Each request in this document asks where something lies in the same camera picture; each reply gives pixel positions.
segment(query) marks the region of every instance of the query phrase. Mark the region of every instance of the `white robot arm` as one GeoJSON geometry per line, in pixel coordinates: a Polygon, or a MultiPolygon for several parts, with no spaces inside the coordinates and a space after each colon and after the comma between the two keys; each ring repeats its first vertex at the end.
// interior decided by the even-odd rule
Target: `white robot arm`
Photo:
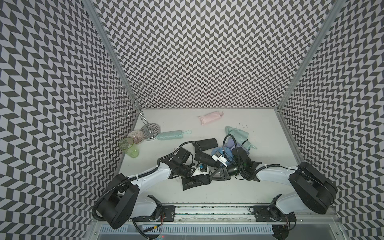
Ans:
{"type": "MultiPolygon", "coordinates": [[[[292,186],[294,192],[279,194],[271,202],[269,211],[272,219],[279,220],[283,215],[304,209],[325,214],[333,203],[337,193],[336,186],[309,163],[303,162],[294,167],[272,164],[257,168],[260,162],[251,161],[243,151],[238,148],[234,154],[234,159],[237,159],[239,164],[221,166],[209,178],[224,181],[230,180],[230,176],[241,174],[247,180],[271,181],[292,186]]],[[[180,154],[170,154],[158,159],[156,167],[141,174],[130,177],[118,174],[96,201],[92,209],[93,217],[96,220],[106,220],[113,229],[119,228],[128,219],[139,216],[150,216],[156,220],[160,215],[161,203],[155,197],[146,195],[145,191],[154,184],[175,176],[193,178],[193,167],[185,165],[185,161],[180,154]]]]}

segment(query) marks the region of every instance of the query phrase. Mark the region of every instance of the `chevron patterned wall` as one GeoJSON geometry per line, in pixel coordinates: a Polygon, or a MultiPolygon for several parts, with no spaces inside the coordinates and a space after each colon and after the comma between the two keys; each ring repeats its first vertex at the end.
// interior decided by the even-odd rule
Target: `chevron patterned wall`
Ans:
{"type": "Polygon", "coordinates": [[[283,109],[304,158],[338,185],[352,239],[384,239],[381,0],[351,0],[283,109]]]}
{"type": "Polygon", "coordinates": [[[94,0],[151,108],[275,107],[333,0],[94,0]]]}
{"type": "Polygon", "coordinates": [[[84,235],[134,120],[120,87],[79,0],[0,1],[0,239],[84,235]]]}

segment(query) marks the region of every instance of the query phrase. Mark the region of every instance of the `purple cloth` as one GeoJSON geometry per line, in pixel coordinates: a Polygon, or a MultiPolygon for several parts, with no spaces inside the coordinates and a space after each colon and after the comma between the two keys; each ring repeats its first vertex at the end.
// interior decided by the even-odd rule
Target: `purple cloth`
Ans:
{"type": "MultiPolygon", "coordinates": [[[[233,141],[233,139],[231,137],[229,137],[229,140],[226,143],[226,147],[229,148],[231,151],[235,148],[235,143],[234,143],[234,141],[233,141]]],[[[249,151],[246,148],[244,148],[242,145],[240,145],[239,143],[237,143],[237,147],[241,147],[249,155],[249,151]]]]}

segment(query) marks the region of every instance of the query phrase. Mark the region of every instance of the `glass cup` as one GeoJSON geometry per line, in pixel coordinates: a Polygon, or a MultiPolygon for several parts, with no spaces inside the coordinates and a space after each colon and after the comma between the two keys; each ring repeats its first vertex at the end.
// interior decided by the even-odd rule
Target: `glass cup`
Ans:
{"type": "Polygon", "coordinates": [[[135,158],[139,155],[139,149],[137,148],[135,141],[130,137],[120,140],[119,148],[131,158],[135,158]]]}

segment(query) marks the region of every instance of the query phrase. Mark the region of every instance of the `light blue cloth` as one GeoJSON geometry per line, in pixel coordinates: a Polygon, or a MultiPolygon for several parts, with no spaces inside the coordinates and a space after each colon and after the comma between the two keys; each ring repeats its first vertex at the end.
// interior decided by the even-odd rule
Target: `light blue cloth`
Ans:
{"type": "Polygon", "coordinates": [[[244,144],[242,144],[245,140],[248,139],[249,133],[234,127],[229,127],[229,126],[225,127],[225,133],[231,134],[232,136],[234,136],[236,139],[236,142],[240,143],[240,145],[245,147],[247,150],[250,150],[251,148],[257,149],[257,147],[255,147],[249,141],[246,141],[244,144]]]}
{"type": "Polygon", "coordinates": [[[185,132],[182,132],[181,130],[170,131],[170,132],[161,132],[156,136],[156,138],[159,140],[180,139],[180,138],[183,138],[183,134],[191,134],[191,133],[192,133],[191,130],[188,130],[185,132]]]}
{"type": "MultiPolygon", "coordinates": [[[[224,149],[225,149],[225,156],[227,158],[229,158],[229,160],[233,161],[232,151],[227,147],[225,147],[224,149]]],[[[221,155],[223,155],[223,148],[222,147],[215,147],[214,149],[212,149],[211,156],[213,156],[216,152],[219,152],[221,155]]]]}

